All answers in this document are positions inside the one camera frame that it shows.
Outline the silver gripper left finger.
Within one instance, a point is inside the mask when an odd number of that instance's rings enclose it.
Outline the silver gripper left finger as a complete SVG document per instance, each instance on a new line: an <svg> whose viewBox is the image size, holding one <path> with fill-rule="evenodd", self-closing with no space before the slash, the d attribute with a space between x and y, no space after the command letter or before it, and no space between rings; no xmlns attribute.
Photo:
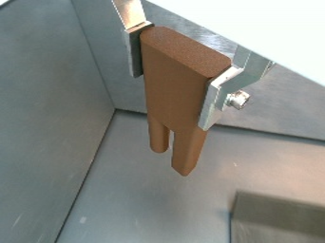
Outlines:
<svg viewBox="0 0 325 243"><path fill-rule="evenodd" d="M143 74L139 35L153 24L145 19L140 0L112 0L112 5L123 25L129 73L137 78Z"/></svg>

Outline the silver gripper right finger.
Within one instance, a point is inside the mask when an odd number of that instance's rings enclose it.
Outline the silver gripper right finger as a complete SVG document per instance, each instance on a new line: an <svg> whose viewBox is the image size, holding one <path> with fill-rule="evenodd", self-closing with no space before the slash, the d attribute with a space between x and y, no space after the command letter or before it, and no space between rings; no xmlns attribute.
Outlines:
<svg viewBox="0 0 325 243"><path fill-rule="evenodd" d="M227 106L236 110L246 105L250 95L242 88L255 83L273 67L274 63L247 48L238 46L232 64L216 76L207 87L198 126L207 131L219 120Z"/></svg>

